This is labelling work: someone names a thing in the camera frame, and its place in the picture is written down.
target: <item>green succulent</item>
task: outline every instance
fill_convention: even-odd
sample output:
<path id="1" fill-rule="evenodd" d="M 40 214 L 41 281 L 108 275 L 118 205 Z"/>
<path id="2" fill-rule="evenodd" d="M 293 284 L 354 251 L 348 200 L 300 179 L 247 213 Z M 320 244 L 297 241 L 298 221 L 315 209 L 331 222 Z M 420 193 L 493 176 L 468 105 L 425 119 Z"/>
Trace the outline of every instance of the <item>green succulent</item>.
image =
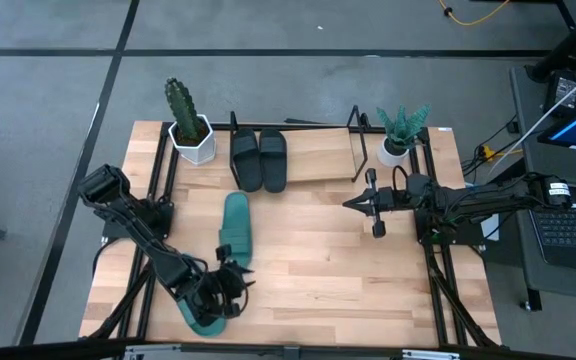
<path id="1" fill-rule="evenodd" d="M 415 136 L 421 131 L 430 113 L 430 105 L 424 105 L 410 117 L 406 117 L 406 108 L 399 106 L 397 119 L 390 120 L 386 111 L 377 108 L 377 115 L 384 124 L 386 136 L 396 148 L 410 149 L 415 146 Z"/>
<path id="2" fill-rule="evenodd" d="M 197 117 L 195 104 L 188 88 L 181 81 L 169 78 L 166 81 L 166 99 L 183 138 L 196 143 L 201 142 L 199 129 L 203 122 Z"/>

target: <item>laptop keyboard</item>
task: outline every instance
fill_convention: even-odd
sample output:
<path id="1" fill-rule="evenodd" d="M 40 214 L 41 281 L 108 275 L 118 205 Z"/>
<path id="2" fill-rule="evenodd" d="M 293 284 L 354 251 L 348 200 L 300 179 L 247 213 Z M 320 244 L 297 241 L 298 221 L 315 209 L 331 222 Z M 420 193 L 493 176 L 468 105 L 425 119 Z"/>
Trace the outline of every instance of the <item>laptop keyboard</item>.
<path id="1" fill-rule="evenodd" d="M 576 247 L 576 209 L 533 213 L 542 245 Z"/>

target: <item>black desk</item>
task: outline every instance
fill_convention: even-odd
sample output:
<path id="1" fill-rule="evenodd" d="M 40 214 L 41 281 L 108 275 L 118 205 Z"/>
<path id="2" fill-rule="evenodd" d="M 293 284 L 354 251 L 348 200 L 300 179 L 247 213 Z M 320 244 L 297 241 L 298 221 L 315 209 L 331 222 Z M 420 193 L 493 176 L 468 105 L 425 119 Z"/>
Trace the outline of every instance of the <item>black desk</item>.
<path id="1" fill-rule="evenodd" d="M 523 67 L 510 70 L 513 98 L 517 109 L 519 129 L 523 133 L 530 129 L 543 115 L 541 104 L 545 99 L 546 84 L 537 84 L 526 75 Z M 547 127 L 551 119 L 544 121 Z M 576 163 L 576 151 L 563 147 L 541 144 L 537 137 L 532 136 L 523 143 L 524 158 L 510 166 L 497 179 L 519 176 L 526 171 L 537 171 L 546 174 L 556 174 L 569 183 L 576 183 L 575 171 L 571 172 L 571 163 Z M 538 291 L 548 291 L 564 295 L 576 296 L 576 270 L 552 266 L 544 262 L 537 237 L 526 211 L 520 211 L 514 217 L 521 243 L 522 265 L 528 288 L 529 301 L 533 310 L 539 310 L 540 299 Z"/>

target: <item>white cable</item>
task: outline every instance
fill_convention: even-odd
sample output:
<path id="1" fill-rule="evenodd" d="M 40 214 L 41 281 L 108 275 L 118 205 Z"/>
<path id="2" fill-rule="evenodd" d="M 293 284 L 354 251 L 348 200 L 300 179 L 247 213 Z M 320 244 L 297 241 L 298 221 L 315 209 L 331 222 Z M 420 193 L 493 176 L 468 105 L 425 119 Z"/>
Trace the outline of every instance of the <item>white cable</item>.
<path id="1" fill-rule="evenodd" d="M 566 101 L 566 99 L 568 99 L 570 96 L 572 96 L 572 94 L 576 93 L 576 86 L 574 89 L 572 89 L 571 92 L 569 92 L 568 94 L 566 94 L 566 96 L 564 96 L 563 98 L 561 98 L 561 100 L 559 100 L 558 103 L 556 103 L 553 107 L 551 107 L 548 111 L 546 111 L 546 113 L 544 114 L 544 116 L 541 117 L 541 119 L 539 119 L 539 121 L 537 121 L 537 123 L 535 125 L 533 125 L 530 130 L 528 130 L 524 136 L 521 137 L 521 139 L 519 139 L 509 150 L 506 151 L 506 153 L 501 157 L 501 159 L 499 159 L 490 169 L 490 171 L 488 171 L 488 174 L 486 175 L 486 181 L 488 181 L 488 178 L 490 178 L 490 174 L 492 174 L 492 172 L 495 170 L 495 168 L 497 167 L 497 165 L 499 165 L 500 162 L 502 162 L 508 155 L 510 155 L 510 153 L 512 153 L 513 150 L 515 150 L 517 148 L 517 146 L 519 146 L 519 144 L 521 144 L 524 140 L 526 140 L 526 138 L 528 136 L 530 136 L 530 133 L 533 132 L 533 130 L 535 130 L 537 128 L 537 126 L 539 126 L 539 124 L 541 124 L 542 121 L 544 121 L 548 115 L 550 115 L 551 112 L 553 112 L 559 105 L 561 105 L 564 101 Z"/>

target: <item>yellow cable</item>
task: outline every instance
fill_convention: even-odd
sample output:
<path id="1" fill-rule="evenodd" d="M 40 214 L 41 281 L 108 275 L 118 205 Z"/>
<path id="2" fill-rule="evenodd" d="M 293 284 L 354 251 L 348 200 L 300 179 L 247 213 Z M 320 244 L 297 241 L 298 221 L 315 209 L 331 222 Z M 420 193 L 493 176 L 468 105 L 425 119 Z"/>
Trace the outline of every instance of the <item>yellow cable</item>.
<path id="1" fill-rule="evenodd" d="M 480 24 L 480 23 L 482 23 L 482 22 L 490 19 L 493 15 L 495 15 L 495 14 L 497 13 L 497 11 L 501 10 L 501 8 L 503 8 L 504 6 L 508 5 L 509 2 L 510 2 L 510 0 L 504 1 L 503 4 L 499 5 L 499 6 L 498 6 L 495 10 L 493 10 L 490 14 L 482 17 L 482 18 L 479 19 L 479 20 L 475 20 L 475 21 L 469 22 L 469 23 L 459 21 L 459 19 L 457 19 L 457 18 L 452 14 L 452 11 L 448 12 L 448 16 L 450 16 L 451 19 L 453 19 L 457 24 L 459 24 L 459 25 L 461 25 L 461 26 L 473 26 L 473 25 Z M 439 3 L 441 4 L 441 7 L 444 8 L 444 11 L 448 8 L 448 7 L 446 6 L 446 4 L 444 3 L 444 0 L 439 0 Z"/>
<path id="2" fill-rule="evenodd" d="M 514 150 L 514 151 L 509 152 L 508 155 L 519 154 L 519 153 L 522 153 L 522 152 L 524 152 L 524 151 L 521 150 L 521 149 L 519 149 L 519 150 Z M 506 153 L 498 153 L 498 154 L 495 154 L 495 156 L 504 156 L 504 155 L 506 155 Z"/>

